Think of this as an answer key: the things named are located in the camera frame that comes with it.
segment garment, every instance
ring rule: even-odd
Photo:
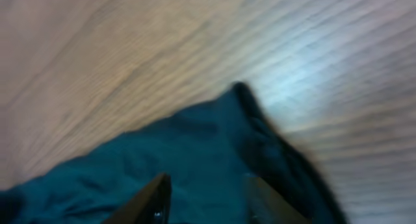
[[[1,192],[1,209],[11,223],[100,223],[160,172],[172,178],[170,223],[245,223],[244,178],[252,175],[312,223],[346,223],[243,83]]]

